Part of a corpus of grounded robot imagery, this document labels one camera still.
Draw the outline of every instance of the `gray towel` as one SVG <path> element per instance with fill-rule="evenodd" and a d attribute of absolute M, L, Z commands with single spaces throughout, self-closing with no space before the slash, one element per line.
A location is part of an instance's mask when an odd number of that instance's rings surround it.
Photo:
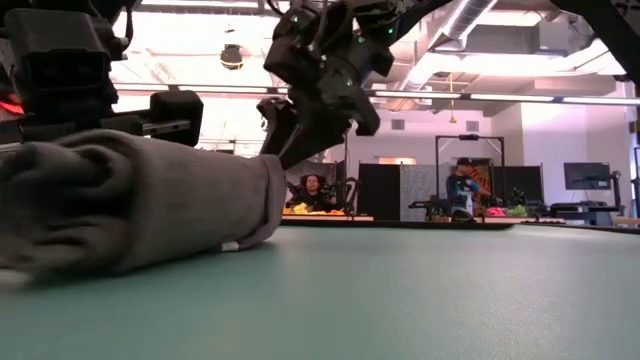
<path fill-rule="evenodd" d="M 117 274 L 267 239 L 280 223 L 277 157 L 95 130 L 30 143 L 0 165 L 0 258 L 33 274 Z"/>

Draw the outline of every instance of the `window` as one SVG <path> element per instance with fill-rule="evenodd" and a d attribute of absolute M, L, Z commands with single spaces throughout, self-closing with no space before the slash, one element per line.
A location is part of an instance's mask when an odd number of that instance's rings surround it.
<path fill-rule="evenodd" d="M 416 165 L 417 163 L 416 159 L 408 157 L 378 157 L 378 164 L 382 165 Z"/>

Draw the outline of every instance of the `cap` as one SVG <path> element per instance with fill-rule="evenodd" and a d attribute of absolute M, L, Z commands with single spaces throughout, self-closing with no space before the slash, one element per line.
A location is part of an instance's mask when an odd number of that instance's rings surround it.
<path fill-rule="evenodd" d="M 471 166 L 471 160 L 469 160 L 469 158 L 459 158 L 458 162 L 456 163 L 456 165 L 460 166 Z"/>

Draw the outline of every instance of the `green table surface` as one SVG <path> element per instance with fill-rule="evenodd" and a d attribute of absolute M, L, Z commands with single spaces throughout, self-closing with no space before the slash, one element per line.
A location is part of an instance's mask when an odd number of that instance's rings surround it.
<path fill-rule="evenodd" d="M 281 228 L 260 249 L 0 293 L 2 360 L 640 359 L 640 236 Z"/>

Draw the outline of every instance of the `monitor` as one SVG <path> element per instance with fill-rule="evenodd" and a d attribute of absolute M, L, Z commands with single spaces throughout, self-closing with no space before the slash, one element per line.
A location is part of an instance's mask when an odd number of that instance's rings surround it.
<path fill-rule="evenodd" d="M 567 190 L 611 190 L 609 163 L 565 163 Z"/>

